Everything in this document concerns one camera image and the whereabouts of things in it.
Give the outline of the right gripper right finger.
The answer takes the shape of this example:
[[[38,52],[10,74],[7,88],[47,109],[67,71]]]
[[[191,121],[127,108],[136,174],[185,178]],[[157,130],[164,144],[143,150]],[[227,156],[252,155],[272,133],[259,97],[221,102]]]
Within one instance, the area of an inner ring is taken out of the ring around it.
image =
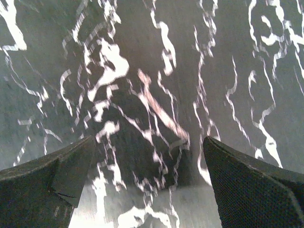
[[[304,176],[205,137],[205,161],[224,228],[302,228]]]

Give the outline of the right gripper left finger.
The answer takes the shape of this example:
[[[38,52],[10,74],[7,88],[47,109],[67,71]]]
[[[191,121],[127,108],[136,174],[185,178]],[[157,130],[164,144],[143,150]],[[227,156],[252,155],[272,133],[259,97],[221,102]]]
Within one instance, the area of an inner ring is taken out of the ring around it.
[[[1,170],[0,226],[67,228],[79,205],[94,153],[95,138],[89,136]]]

